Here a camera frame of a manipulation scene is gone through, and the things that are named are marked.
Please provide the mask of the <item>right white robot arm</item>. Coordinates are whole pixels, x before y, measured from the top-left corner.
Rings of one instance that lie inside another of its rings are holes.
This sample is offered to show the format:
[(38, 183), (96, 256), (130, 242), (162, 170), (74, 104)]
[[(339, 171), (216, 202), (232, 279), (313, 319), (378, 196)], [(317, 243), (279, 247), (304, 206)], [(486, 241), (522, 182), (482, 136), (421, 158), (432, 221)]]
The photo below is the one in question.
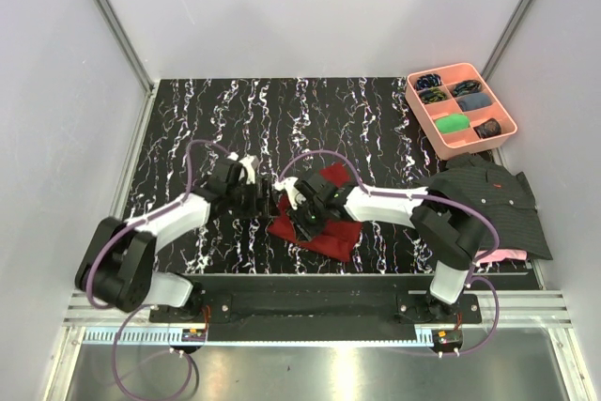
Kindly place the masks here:
[(473, 208), (426, 187), (379, 189), (356, 183), (338, 187), (320, 174), (287, 177), (279, 189), (290, 202), (286, 216), (302, 241), (316, 238), (328, 222), (379, 222), (414, 229), (437, 258), (416, 314), (441, 323), (458, 314), (459, 297), (488, 231), (487, 219)]

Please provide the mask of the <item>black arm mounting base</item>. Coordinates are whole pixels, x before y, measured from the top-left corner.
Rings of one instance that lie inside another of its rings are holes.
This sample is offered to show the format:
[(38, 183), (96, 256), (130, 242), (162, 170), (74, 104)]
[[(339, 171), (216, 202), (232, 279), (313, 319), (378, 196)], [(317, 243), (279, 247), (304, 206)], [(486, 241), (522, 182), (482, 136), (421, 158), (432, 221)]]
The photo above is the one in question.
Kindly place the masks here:
[(477, 325), (477, 297), (463, 294), (445, 307), (429, 296), (432, 277), (409, 274), (210, 274), (191, 278), (193, 306), (207, 307), (212, 324), (252, 316), (380, 316), (403, 323)]

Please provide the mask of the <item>red cloth napkin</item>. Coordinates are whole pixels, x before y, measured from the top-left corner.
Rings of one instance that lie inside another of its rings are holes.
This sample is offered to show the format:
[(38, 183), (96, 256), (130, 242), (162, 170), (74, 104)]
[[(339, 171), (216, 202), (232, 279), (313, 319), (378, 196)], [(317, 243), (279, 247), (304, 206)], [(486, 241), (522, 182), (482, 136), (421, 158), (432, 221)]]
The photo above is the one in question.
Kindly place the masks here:
[(291, 207), (284, 193), (278, 202), (279, 215), (268, 227), (268, 232), (302, 249), (343, 263), (348, 262), (351, 251), (359, 241), (362, 225), (352, 220), (344, 208), (347, 196), (356, 187), (350, 181), (347, 169), (341, 163), (335, 163), (314, 173), (307, 172), (298, 179), (296, 187), (306, 197), (305, 201), (323, 203), (338, 219), (329, 221), (324, 232), (315, 239), (308, 242), (297, 241), (288, 219), (288, 209)]

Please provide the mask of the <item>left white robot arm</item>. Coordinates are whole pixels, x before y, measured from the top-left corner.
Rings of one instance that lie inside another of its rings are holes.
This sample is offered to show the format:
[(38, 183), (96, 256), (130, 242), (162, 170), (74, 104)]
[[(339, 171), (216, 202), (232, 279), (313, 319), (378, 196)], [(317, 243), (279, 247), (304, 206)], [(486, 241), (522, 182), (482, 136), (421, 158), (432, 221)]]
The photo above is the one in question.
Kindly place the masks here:
[(103, 219), (76, 271), (75, 287), (98, 309), (130, 314), (157, 306), (184, 322), (201, 318), (207, 311), (202, 286), (180, 274), (156, 271), (155, 255), (225, 214), (276, 217), (274, 179), (258, 175), (257, 167), (255, 156), (222, 158), (210, 174), (190, 179), (184, 193), (168, 204), (129, 220)]

